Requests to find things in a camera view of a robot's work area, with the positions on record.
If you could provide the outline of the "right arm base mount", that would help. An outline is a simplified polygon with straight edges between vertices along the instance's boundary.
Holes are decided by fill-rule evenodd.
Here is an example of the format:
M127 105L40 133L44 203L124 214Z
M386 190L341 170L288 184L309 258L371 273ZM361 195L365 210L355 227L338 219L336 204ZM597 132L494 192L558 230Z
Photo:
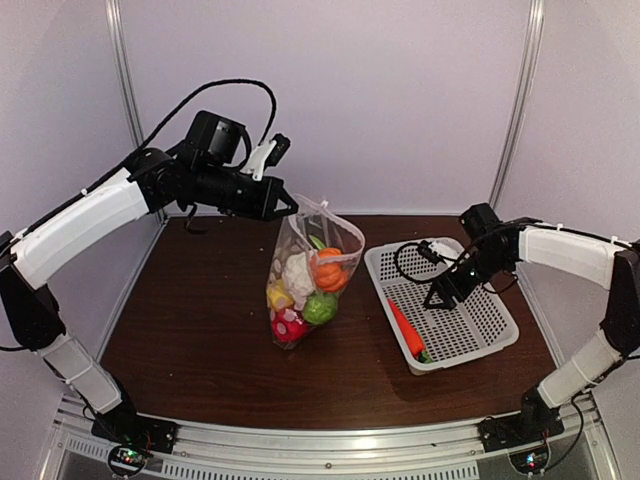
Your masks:
M503 417L485 417L477 425L484 451L512 449L542 442L564 432L559 408L549 407L535 389L521 397L520 411Z

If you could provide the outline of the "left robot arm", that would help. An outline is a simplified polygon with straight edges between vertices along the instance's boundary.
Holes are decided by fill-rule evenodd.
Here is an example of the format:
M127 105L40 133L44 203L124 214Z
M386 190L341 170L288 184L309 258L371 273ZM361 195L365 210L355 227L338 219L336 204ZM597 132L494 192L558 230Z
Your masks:
M121 227L171 203L181 209L271 221L294 214L295 200L280 178L266 175L290 148L282 134L261 141L238 166L231 164L243 125L200 111L186 138L168 151L144 148L59 212L16 235L1 236L1 302L19 349L37 353L100 414L123 444L144 433L128 410L122 387L66 329L50 278L72 259Z

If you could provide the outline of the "orange carrot toy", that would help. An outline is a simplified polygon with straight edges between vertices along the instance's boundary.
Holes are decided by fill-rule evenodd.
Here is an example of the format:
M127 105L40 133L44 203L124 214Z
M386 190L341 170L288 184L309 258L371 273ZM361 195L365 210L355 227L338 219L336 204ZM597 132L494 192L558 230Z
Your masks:
M426 354L426 346L424 344L424 341L422 340L422 337L411 325L407 317L396 305L396 303L391 299L388 299L387 302L391 308L396 324L402 333L402 336L410 353L416 360L421 361Z

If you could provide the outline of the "white plastic basket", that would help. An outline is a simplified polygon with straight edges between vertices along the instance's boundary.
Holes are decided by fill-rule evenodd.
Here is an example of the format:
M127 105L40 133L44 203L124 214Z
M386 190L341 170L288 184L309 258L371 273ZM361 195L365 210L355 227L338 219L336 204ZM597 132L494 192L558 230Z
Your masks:
M450 237L436 237L458 255L463 246ZM365 265L384 315L409 371L415 376L475 361L502 351L519 339L519 328L499 296L478 286L453 309L426 309L430 285L424 281L452 262L433 264L417 253L414 242L388 243L364 254ZM406 273L421 283L401 276ZM421 364L410 353L387 302L393 300L422 337L431 364Z

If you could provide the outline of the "green pepper toy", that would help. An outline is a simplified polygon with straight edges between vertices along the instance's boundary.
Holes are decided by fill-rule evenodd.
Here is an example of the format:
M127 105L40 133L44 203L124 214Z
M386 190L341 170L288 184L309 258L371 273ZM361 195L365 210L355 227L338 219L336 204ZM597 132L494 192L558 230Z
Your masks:
M338 311L338 297L332 293L316 292L310 295L303 307L302 316L311 325L324 325Z

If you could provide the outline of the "orange pumpkin toy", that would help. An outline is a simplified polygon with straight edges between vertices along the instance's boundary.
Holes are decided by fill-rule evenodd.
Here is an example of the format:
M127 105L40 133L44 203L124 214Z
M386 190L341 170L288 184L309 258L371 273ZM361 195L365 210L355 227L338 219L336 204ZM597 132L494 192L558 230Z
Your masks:
M339 262L319 264L320 260L340 256L342 251L338 248L326 247L320 249L311 259L311 272L314 283L318 289L325 293L338 293L348 282L349 273Z

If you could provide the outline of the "clear dotted zip bag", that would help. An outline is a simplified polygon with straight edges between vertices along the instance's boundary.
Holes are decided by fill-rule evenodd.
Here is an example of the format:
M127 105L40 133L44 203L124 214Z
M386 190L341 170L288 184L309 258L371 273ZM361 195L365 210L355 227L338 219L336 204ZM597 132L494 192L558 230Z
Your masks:
M293 199L298 211L282 220L265 289L272 341L283 350L336 317L365 247L364 233L326 201Z

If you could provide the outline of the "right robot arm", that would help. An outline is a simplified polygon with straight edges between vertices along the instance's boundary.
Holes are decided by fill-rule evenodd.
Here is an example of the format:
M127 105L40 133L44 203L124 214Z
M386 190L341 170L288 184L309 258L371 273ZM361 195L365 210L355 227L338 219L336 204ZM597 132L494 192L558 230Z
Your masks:
M470 206L459 223L469 244L427 280L426 309L451 310L519 264L574 278L607 298L603 317L584 345L523 395L512 430L530 442L550 426L562 404L599 384L638 351L639 244L531 217L502 220L487 203Z

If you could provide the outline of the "yellow apple toy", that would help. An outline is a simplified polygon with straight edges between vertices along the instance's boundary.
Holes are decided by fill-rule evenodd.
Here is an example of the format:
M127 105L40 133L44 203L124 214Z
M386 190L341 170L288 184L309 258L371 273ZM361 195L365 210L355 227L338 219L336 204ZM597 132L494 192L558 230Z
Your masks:
M281 279L268 285L266 298L269 307L275 311L283 310L294 304L293 297L286 291Z

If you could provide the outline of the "red pepper toy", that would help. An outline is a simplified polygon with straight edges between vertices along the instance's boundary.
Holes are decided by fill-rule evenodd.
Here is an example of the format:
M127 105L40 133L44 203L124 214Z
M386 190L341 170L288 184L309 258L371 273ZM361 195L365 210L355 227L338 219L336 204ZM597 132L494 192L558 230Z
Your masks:
M275 339L281 343L295 343L310 330L301 313L291 308L271 311L270 325Z

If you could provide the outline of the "green lettuce leaf toy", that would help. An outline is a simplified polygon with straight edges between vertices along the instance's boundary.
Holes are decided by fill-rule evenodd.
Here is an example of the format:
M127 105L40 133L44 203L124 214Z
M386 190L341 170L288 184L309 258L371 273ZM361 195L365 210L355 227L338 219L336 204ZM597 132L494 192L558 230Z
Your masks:
M426 351L420 352L417 357L417 360L421 364L431 364L433 362L433 359L430 357L430 355Z

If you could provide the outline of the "white cauliflower toy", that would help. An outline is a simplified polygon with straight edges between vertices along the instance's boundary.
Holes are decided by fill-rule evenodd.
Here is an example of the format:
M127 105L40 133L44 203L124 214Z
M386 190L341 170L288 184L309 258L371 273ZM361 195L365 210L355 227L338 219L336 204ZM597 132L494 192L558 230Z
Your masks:
M309 269L309 257L305 252L296 253L287 258L282 280L286 291L294 300L294 307L301 310L307 298L316 290Z

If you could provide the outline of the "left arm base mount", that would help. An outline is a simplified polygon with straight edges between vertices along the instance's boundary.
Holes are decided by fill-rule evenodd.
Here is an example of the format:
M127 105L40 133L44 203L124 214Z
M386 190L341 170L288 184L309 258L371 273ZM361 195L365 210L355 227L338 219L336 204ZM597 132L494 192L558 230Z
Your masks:
M118 412L98 413L91 427L94 437L164 454L173 452L177 431L173 421Z

